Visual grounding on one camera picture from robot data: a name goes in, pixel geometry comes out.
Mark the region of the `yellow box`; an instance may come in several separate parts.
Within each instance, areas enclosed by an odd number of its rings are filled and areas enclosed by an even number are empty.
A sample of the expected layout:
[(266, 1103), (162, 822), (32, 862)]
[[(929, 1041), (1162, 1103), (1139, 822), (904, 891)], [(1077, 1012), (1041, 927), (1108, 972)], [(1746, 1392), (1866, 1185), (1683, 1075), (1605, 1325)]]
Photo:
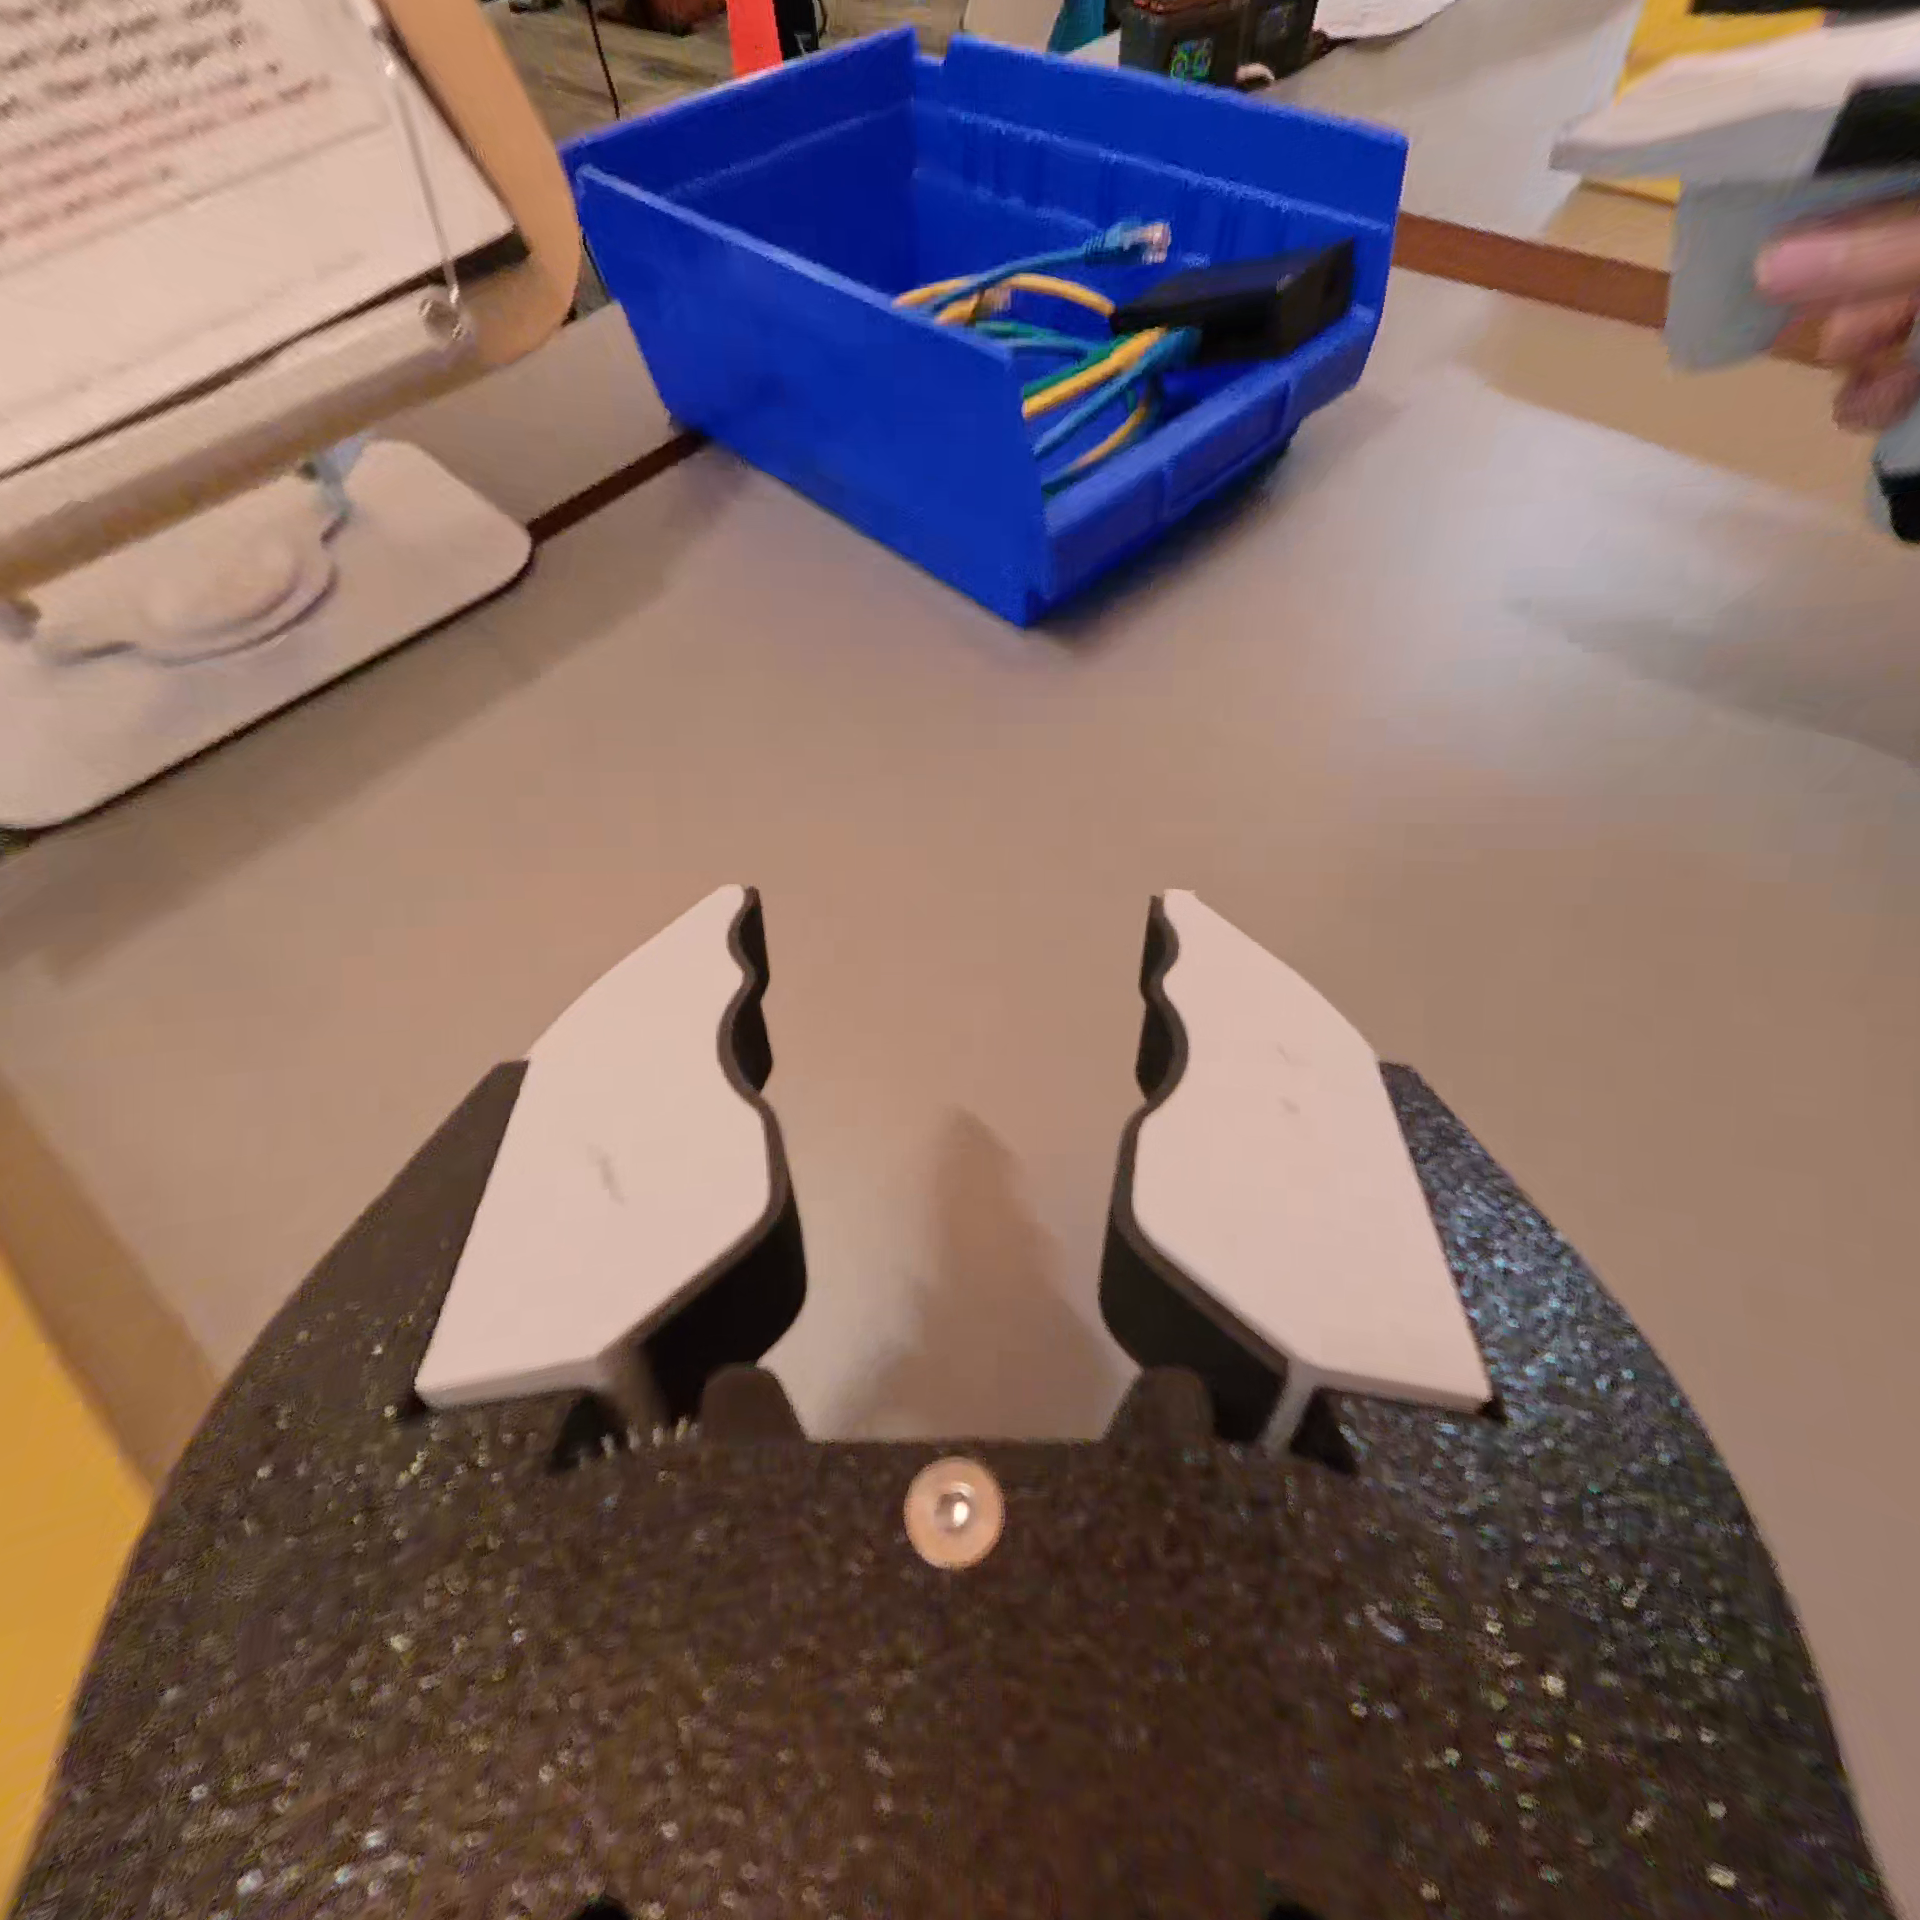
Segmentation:
[(107, 1421), (2, 1270), (2, 1899), (11, 1901), (73, 1700), (152, 1508)]
[[(1641, 85), (1671, 60), (1684, 57), (1693, 45), (1693, 15), (1687, 3), (1644, 3), (1633, 33), (1624, 48), (1624, 63), (1617, 76), (1615, 96), (1620, 99)], [(1653, 175), (1585, 175), (1585, 184), (1618, 197), (1675, 205), (1677, 180)]]

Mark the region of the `blue plastic bin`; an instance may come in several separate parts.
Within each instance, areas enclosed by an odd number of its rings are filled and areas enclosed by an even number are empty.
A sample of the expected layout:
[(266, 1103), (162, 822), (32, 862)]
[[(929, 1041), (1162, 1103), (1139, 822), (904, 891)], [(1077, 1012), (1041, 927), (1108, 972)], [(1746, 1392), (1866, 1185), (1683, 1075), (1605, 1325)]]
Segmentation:
[[(1271, 467), (1378, 336), (1400, 127), (913, 29), (688, 96), (560, 150), (673, 419), (1032, 627)], [(1019, 265), (1113, 304), (1356, 241), (1349, 315), (1252, 366), (1128, 371), (1027, 416), (1041, 347), (906, 297)]]

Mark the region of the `printed instruction sheet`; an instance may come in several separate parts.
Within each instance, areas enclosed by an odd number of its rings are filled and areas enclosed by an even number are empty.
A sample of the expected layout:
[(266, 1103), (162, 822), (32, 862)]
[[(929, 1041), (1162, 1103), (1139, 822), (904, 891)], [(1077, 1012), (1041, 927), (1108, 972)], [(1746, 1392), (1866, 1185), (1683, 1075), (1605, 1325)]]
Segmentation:
[(379, 5), (2, 5), (2, 471), (517, 257)]

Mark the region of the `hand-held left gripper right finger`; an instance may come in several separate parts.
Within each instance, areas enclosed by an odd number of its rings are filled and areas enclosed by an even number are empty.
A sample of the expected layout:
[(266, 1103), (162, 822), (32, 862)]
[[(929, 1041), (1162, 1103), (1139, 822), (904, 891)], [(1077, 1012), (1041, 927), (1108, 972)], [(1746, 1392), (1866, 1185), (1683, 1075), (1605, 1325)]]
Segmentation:
[(1370, 1039), (1185, 889), (1147, 905), (1139, 990), (1097, 1272), (1128, 1358), (1192, 1373), (1233, 1446), (1341, 1451), (1345, 1399), (1495, 1419)]

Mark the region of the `document stand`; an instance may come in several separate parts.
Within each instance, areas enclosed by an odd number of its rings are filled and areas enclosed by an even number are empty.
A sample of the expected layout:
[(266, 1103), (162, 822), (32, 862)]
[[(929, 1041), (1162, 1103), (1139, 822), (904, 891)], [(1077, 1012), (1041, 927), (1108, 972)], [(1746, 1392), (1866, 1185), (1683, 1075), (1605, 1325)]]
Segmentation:
[(2, 471), (2, 820), (47, 832), (514, 584), (522, 518), (377, 429), (570, 317), (583, 237), (485, 5), (379, 5), (519, 230)]

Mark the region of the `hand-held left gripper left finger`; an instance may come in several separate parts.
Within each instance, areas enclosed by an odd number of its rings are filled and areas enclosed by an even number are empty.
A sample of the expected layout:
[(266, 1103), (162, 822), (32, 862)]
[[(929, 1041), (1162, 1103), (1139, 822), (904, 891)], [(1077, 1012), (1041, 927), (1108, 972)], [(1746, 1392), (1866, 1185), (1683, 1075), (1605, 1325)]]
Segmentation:
[(692, 1421), (808, 1299), (800, 1200), (765, 1097), (759, 891), (724, 883), (579, 996), (525, 1056), (417, 1372), (432, 1409), (589, 1396)]

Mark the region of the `person's right hand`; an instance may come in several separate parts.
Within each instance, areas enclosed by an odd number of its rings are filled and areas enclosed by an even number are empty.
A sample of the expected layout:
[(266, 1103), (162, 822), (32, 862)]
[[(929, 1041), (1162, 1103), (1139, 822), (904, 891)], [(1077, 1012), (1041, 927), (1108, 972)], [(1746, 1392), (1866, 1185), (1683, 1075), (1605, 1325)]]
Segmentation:
[(1919, 200), (1876, 200), (1778, 233), (1757, 292), (1816, 328), (1816, 361), (1840, 375), (1840, 427), (1880, 435), (1919, 399)]

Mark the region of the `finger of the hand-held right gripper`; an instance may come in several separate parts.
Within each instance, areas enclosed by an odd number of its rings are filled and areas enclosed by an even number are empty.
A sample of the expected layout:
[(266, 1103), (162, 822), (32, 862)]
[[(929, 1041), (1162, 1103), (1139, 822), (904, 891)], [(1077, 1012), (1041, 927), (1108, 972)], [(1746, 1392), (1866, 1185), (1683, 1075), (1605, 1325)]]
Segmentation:
[(1817, 31), (1677, 57), (1553, 144), (1562, 173), (1684, 184), (1890, 175), (1915, 161), (1915, 15), (1843, 15)]

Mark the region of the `black device with green display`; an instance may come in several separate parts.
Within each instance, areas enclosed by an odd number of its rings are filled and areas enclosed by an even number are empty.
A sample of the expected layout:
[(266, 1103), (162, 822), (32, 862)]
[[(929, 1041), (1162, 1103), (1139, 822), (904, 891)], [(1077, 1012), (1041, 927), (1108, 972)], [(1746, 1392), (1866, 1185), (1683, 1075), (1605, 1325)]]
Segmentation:
[(1321, 60), (1314, 3), (1113, 3), (1119, 62), (1194, 85), (1259, 89)]

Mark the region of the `black network switch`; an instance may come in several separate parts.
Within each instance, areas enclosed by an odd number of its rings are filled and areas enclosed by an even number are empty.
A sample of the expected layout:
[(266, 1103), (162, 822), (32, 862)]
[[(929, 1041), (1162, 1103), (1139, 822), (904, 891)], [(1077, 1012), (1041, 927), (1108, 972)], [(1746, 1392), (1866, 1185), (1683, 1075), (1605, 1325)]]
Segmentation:
[(1115, 340), (1157, 331), (1180, 366), (1280, 361), (1354, 307), (1356, 241), (1210, 263), (1167, 275), (1108, 315)]

